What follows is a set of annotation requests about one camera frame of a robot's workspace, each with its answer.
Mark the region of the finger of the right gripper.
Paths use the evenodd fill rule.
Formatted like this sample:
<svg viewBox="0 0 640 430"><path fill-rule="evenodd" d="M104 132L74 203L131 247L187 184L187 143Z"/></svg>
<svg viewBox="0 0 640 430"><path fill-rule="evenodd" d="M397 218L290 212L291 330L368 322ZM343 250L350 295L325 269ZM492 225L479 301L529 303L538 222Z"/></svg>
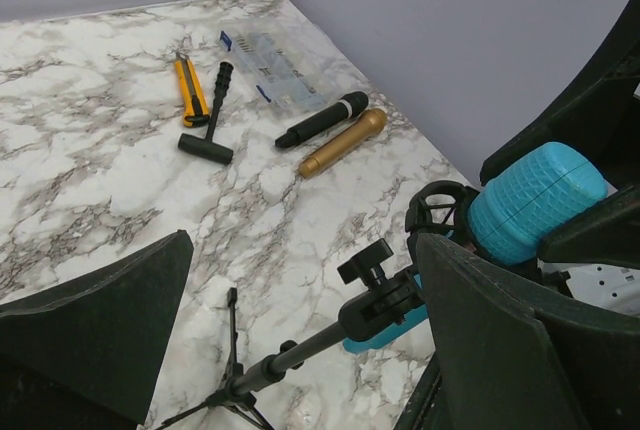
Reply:
<svg viewBox="0 0 640 430"><path fill-rule="evenodd" d="M629 0L566 89L483 162L480 182L488 183L539 146L560 142L585 156L614 187L637 184L638 87L639 0Z"/></svg>
<svg viewBox="0 0 640 430"><path fill-rule="evenodd" d="M639 186L630 185L545 236L539 259L639 267Z"/></svg>

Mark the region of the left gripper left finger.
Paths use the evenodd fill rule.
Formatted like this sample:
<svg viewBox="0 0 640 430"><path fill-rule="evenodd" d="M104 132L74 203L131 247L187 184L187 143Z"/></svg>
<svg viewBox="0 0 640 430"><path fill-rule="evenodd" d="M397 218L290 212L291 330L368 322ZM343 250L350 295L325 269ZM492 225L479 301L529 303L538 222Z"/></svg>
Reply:
<svg viewBox="0 0 640 430"><path fill-rule="evenodd" d="M176 231L1 307L4 425L141 425L189 274Z"/></svg>

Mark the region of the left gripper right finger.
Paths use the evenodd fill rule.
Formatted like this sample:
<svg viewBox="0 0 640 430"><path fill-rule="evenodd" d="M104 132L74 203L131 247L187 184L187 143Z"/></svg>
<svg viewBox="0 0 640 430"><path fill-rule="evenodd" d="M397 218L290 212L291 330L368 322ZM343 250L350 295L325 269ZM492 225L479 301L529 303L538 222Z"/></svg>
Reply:
<svg viewBox="0 0 640 430"><path fill-rule="evenodd" d="M456 429L636 429L639 320L524 279L450 240L416 243Z"/></svg>

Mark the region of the blue microphone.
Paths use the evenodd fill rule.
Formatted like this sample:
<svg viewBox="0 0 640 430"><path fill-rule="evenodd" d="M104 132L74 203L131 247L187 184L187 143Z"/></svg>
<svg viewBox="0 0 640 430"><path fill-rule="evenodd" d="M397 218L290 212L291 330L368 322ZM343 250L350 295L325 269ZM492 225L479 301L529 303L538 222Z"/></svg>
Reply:
<svg viewBox="0 0 640 430"><path fill-rule="evenodd" d="M607 197L608 184L582 154L546 143L518 159L481 192L450 180L414 195L405 216L409 242L440 234L503 266L536 257L542 239Z"/></svg>

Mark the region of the black tripod mic stand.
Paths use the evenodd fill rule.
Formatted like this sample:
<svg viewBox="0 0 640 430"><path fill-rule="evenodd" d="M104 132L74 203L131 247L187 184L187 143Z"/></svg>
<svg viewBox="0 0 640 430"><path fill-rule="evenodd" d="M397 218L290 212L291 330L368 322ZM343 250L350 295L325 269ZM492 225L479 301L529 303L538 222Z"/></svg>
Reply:
<svg viewBox="0 0 640 430"><path fill-rule="evenodd" d="M407 247L412 264L387 277L382 263L393 255L384 239L372 243L338 267L345 284L361 280L366 290L340 308L337 321L301 343L288 340L277 354L270 354L249 369L238 361L236 303L238 290L227 292L230 354L218 388L195 407L168 418L160 427L167 429L205 408L224 408L257 429L273 426L257 409L255 394L281 382L289 370L300 368L311 357L345 339L364 342L386 328L401 324L407 314L424 304L418 274L416 244L422 233L451 237L460 243L470 237L466 211L479 192L449 180L426 185L411 199L405 215Z"/></svg>

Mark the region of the gold microphone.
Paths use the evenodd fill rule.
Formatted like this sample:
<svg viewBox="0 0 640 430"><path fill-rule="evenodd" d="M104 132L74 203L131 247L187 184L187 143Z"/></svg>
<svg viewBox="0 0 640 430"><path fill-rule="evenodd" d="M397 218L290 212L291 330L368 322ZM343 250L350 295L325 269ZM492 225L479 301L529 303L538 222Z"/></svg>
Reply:
<svg viewBox="0 0 640 430"><path fill-rule="evenodd" d="M321 173L366 139L378 135L386 124L387 114L384 110L365 110L355 123L302 161L298 166L298 173L305 179Z"/></svg>

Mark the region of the black microphone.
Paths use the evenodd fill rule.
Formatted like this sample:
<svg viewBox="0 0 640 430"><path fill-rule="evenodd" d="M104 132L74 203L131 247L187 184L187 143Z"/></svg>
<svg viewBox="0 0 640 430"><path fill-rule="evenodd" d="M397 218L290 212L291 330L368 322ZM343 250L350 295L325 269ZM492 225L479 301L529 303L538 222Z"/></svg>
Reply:
<svg viewBox="0 0 640 430"><path fill-rule="evenodd" d="M333 105L288 128L275 140L275 147L298 146L343 121L359 117L368 105L369 97L362 91L345 94Z"/></svg>

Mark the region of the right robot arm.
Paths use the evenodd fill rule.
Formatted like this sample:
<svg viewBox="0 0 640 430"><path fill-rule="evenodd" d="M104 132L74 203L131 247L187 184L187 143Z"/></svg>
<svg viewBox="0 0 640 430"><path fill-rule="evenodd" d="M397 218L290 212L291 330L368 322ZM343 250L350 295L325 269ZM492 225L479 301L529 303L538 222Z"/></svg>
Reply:
<svg viewBox="0 0 640 430"><path fill-rule="evenodd" d="M606 198L542 239L544 270L572 297L639 313L639 0L629 0L593 56L530 124L488 157L487 184L536 148L577 151L605 182Z"/></svg>

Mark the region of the yellow utility knife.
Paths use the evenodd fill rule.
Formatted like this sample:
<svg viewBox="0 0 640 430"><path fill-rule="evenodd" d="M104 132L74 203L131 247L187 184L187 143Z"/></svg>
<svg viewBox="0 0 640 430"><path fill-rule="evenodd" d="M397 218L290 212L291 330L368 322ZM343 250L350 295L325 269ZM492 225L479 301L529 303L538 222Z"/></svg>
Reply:
<svg viewBox="0 0 640 430"><path fill-rule="evenodd" d="M210 112L193 63L186 54L176 52L174 67L184 102L183 125L188 128L206 126Z"/></svg>

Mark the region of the clear plastic screw box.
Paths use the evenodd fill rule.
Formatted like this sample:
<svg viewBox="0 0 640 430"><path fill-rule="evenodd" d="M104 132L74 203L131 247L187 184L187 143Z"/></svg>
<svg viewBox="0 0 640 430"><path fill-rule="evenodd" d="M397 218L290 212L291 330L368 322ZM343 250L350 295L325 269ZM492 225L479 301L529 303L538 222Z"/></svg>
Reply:
<svg viewBox="0 0 640 430"><path fill-rule="evenodd" d="M312 112L324 109L337 96L335 85L310 51L274 19L222 23L219 42L273 106Z"/></svg>

